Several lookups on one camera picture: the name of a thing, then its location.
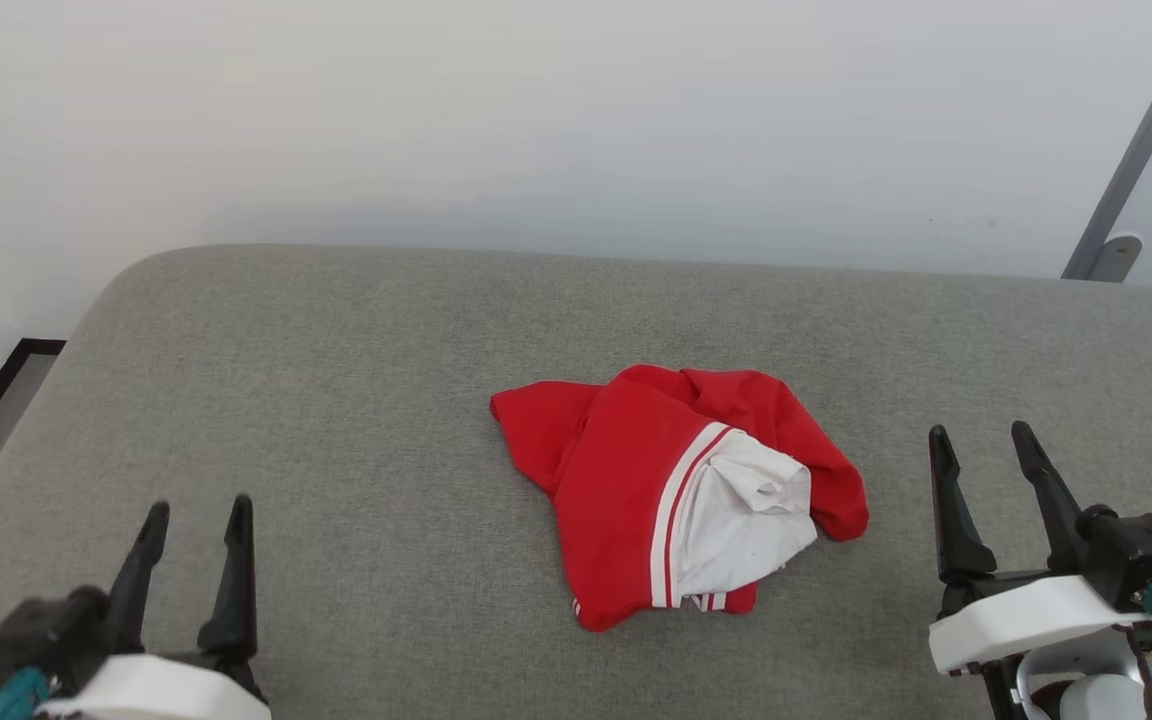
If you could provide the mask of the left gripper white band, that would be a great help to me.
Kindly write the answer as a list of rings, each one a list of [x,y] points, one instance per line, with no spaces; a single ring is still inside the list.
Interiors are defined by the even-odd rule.
[[[147,588],[161,560],[170,505],[156,502],[109,589],[108,626],[118,655],[51,655],[36,667],[55,682],[36,715],[45,719],[270,719],[250,660],[259,650],[253,503],[234,498],[211,617],[195,652],[156,655],[141,638]]]

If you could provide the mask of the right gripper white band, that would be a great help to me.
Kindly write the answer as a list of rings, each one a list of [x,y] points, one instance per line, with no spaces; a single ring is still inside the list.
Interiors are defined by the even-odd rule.
[[[1011,423],[1011,445],[1041,514],[1048,570],[1079,574],[1082,507],[1025,420]],[[929,460],[938,578],[991,578],[996,558],[980,541],[942,425],[929,430]],[[1087,579],[1044,578],[935,621],[929,647],[938,673],[983,680],[995,719],[1149,719],[1152,676],[1139,644],[1147,621],[1114,609]]]

